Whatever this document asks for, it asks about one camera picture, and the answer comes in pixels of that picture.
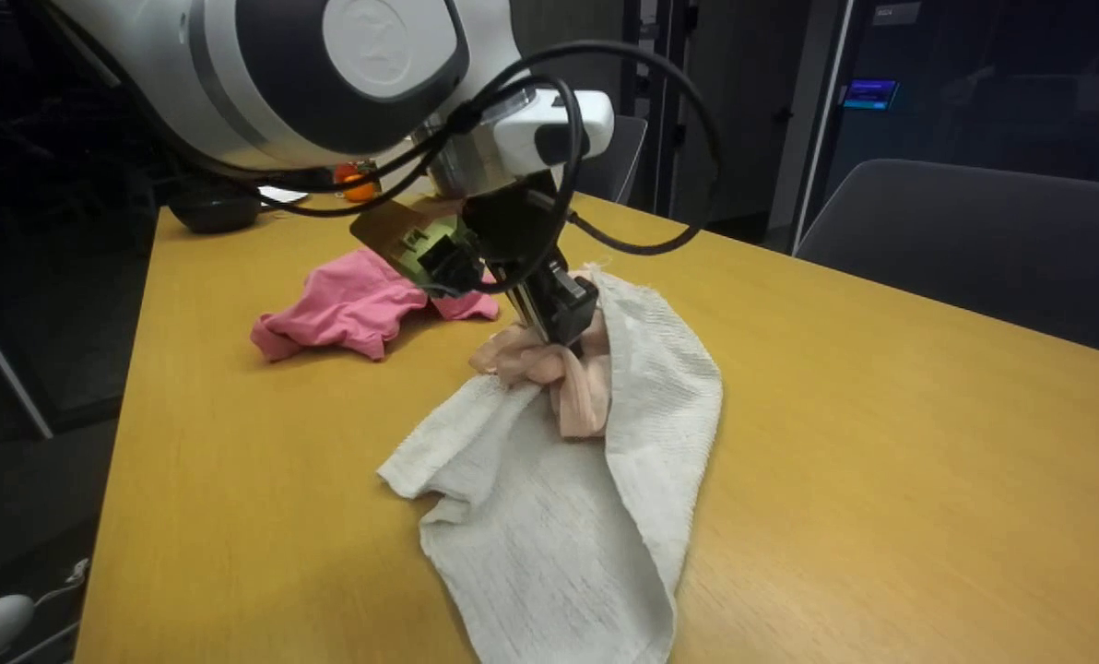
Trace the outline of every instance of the tabletop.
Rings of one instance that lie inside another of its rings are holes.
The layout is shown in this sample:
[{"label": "tabletop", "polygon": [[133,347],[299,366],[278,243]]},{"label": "tabletop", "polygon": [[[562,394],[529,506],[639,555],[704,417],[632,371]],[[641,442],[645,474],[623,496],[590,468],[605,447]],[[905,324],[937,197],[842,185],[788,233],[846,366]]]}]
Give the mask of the tabletop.
[{"label": "tabletop", "polygon": [[[377,468],[514,313],[411,324],[389,361],[264,366],[253,318],[349,249],[339,220],[161,216],[81,664],[471,662],[419,556],[429,506]],[[719,236],[563,251],[657,289],[724,366],[675,662],[1099,662],[1099,352]]]}]

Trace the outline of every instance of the pink towel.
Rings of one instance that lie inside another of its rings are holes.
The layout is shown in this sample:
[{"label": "pink towel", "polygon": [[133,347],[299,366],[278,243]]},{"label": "pink towel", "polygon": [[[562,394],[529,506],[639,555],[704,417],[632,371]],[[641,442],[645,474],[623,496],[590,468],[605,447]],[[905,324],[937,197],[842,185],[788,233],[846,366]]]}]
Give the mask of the pink towel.
[{"label": "pink towel", "polygon": [[443,320],[498,318],[487,296],[429,298],[412,282],[393,275],[379,256],[355,251],[323,261],[307,296],[284,313],[262,313],[251,341],[262,357],[282,361],[310,347],[348,347],[366,357],[389,357],[401,318],[435,307]]},{"label": "pink towel", "polygon": [[605,434],[612,409],[612,347],[600,313],[593,313],[580,347],[582,357],[568,347],[548,347],[532,330],[515,324],[492,341],[471,366],[504,385],[542,385],[562,438],[593,442]]}]

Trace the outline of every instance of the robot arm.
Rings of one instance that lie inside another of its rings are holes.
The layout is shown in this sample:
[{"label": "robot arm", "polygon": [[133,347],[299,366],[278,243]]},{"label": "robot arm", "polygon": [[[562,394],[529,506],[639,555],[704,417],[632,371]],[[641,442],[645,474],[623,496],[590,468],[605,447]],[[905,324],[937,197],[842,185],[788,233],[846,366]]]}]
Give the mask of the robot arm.
[{"label": "robot arm", "polygon": [[[443,126],[520,58],[510,0],[54,0],[71,37],[106,56],[156,120],[204,164],[251,180],[323,175]],[[605,91],[580,91],[582,150],[612,139]],[[464,236],[443,236],[443,275],[471,289],[492,270],[552,343],[590,324],[593,289],[558,249],[547,176],[563,164],[562,91],[494,106],[435,157],[443,197],[464,198]]]}]

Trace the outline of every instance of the black chair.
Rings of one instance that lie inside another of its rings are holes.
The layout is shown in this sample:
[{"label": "black chair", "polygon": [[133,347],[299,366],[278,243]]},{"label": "black chair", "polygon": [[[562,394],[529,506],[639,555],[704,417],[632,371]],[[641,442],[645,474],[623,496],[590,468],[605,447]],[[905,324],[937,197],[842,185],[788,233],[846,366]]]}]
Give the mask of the black chair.
[{"label": "black chair", "polygon": [[1099,185],[862,164],[798,256],[1099,347]]}]

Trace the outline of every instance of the white towel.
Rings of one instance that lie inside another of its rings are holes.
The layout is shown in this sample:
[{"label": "white towel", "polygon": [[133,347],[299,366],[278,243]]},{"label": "white towel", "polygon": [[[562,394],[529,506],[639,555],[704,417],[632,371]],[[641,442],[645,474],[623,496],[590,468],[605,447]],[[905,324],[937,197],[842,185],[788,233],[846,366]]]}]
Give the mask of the white towel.
[{"label": "white towel", "polygon": [[379,468],[401,498],[443,496],[419,546],[487,664],[652,664],[675,642],[724,382],[657,293],[586,278],[612,341],[605,447],[562,442],[537,388],[476,378]]}]

